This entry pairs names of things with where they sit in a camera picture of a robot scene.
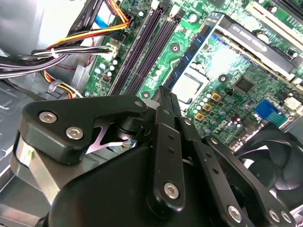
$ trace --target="white wire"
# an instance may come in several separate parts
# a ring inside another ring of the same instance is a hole
[[[110,46],[90,46],[90,47],[81,47],[81,48],[75,48],[75,47],[71,47],[71,48],[67,48],[67,49],[63,49],[63,50],[53,50],[53,52],[57,53],[57,52],[67,52],[67,51],[87,51],[87,50],[92,50],[92,49],[111,49]],[[43,55],[43,54],[49,54],[52,55],[52,51],[44,51],[44,52],[38,52],[38,53],[34,53],[34,56],[37,55]]]

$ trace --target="silver screw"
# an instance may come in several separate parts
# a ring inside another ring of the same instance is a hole
[[[77,127],[70,127],[66,130],[66,135],[72,140],[80,140],[83,138],[83,131]]]
[[[287,221],[288,223],[292,223],[292,220],[290,219],[290,217],[286,214],[286,212],[281,211],[281,215],[284,218],[285,221]]]
[[[164,111],[164,113],[166,113],[166,114],[170,115],[170,113],[169,113],[169,111],[168,111],[168,110],[163,110],[163,111]]]
[[[139,107],[142,107],[142,106],[143,106],[143,104],[140,103],[139,101],[135,101],[135,104],[136,104],[137,106],[139,106]]]
[[[232,219],[234,219],[237,223],[242,222],[242,216],[234,206],[228,206],[227,210]]]
[[[189,119],[185,119],[184,121],[185,121],[186,124],[191,125],[191,122],[190,122]]]
[[[57,116],[52,112],[42,112],[39,114],[39,119],[45,123],[54,123],[57,120]]]
[[[164,191],[171,199],[175,200],[179,197],[179,190],[173,183],[166,182],[164,185]]]
[[[280,222],[280,218],[279,216],[273,211],[273,210],[269,210],[269,215],[271,216],[271,218],[276,221],[276,222]]]
[[[218,141],[215,138],[210,139],[214,144],[218,144]]]

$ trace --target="pcie slot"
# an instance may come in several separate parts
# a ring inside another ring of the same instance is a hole
[[[274,15],[268,12],[265,8],[256,2],[251,2],[245,8],[251,15],[262,21],[264,24],[272,28],[279,35],[281,35],[290,44],[296,46],[303,51],[303,35],[297,34],[287,25],[277,19]]]
[[[175,31],[177,25],[180,23],[184,14],[185,12],[181,10],[173,19],[168,18],[168,20],[162,25],[160,31],[158,32],[155,40],[151,45],[151,48],[145,56],[144,61],[141,62],[137,73],[126,92],[127,94],[137,94],[138,90],[145,81],[147,75],[163,51],[166,43],[171,38],[171,35]]]
[[[135,66],[141,53],[145,49],[167,6],[168,0],[163,0],[163,2],[158,5],[156,9],[152,8],[150,10],[149,15],[147,16],[138,33],[137,39],[134,41],[123,65],[121,66],[116,76],[116,79],[108,93],[109,95],[120,94],[129,75],[131,75],[133,67]]]

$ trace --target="black fan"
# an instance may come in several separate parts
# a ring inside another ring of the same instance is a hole
[[[235,154],[254,161],[249,170],[291,213],[303,206],[303,145],[290,133],[267,124]]]

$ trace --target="chip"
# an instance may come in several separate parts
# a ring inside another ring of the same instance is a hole
[[[198,121],[201,121],[201,120],[203,120],[205,118],[205,116],[203,115],[203,114],[201,114],[201,113],[197,113],[196,115],[195,115],[195,119],[197,119]]]
[[[248,105],[248,106],[252,106],[252,105],[254,105],[254,103],[255,103],[254,101],[249,100],[248,103],[247,103],[247,105]]]
[[[211,111],[212,110],[212,106],[209,103],[205,103],[205,105],[203,106],[203,109],[206,111]]]
[[[275,94],[275,97],[279,100],[279,101],[284,101],[285,99],[287,99],[288,97],[288,93],[283,91],[283,90],[278,90],[277,93]]]
[[[213,91],[211,99],[214,100],[214,101],[216,101],[216,102],[218,102],[221,99],[221,95],[219,95],[218,92]]]
[[[224,0],[208,0],[208,2],[213,4],[216,8],[220,8],[225,1]]]
[[[254,84],[244,77],[241,77],[235,83],[235,87],[237,87],[238,89],[240,89],[241,91],[243,91],[245,93],[248,93],[252,89],[253,86],[254,86]]]

